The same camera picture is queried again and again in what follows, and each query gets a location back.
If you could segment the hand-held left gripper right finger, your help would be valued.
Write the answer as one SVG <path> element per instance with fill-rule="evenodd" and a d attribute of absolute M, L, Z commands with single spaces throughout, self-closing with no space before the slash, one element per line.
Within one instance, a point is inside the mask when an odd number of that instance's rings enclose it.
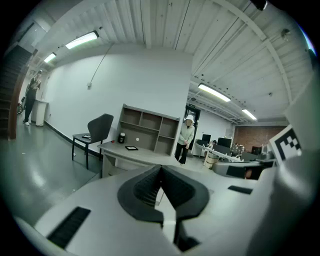
<path fill-rule="evenodd" d="M 176 220 L 196 218 L 209 202 L 209 190 L 202 183 L 170 166 L 160 169 L 161 187 L 176 212 Z"/>

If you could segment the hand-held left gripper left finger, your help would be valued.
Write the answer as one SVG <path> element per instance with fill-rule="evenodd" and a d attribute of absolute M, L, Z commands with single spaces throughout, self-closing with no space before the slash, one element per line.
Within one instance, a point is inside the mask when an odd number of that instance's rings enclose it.
<path fill-rule="evenodd" d="M 155 209 L 161 181 L 161 165 L 155 165 L 127 180 L 117 192 L 120 206 L 138 221 L 162 224 L 164 215 Z"/>

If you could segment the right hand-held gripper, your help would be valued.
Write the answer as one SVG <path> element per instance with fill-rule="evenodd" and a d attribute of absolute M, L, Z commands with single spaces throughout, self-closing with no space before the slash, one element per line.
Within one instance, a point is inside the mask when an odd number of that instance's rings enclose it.
<path fill-rule="evenodd" d="M 258 207 L 216 236 L 214 254 L 320 252 L 320 76 L 314 74 L 287 112 L 302 152 L 275 171 L 268 206 Z"/>

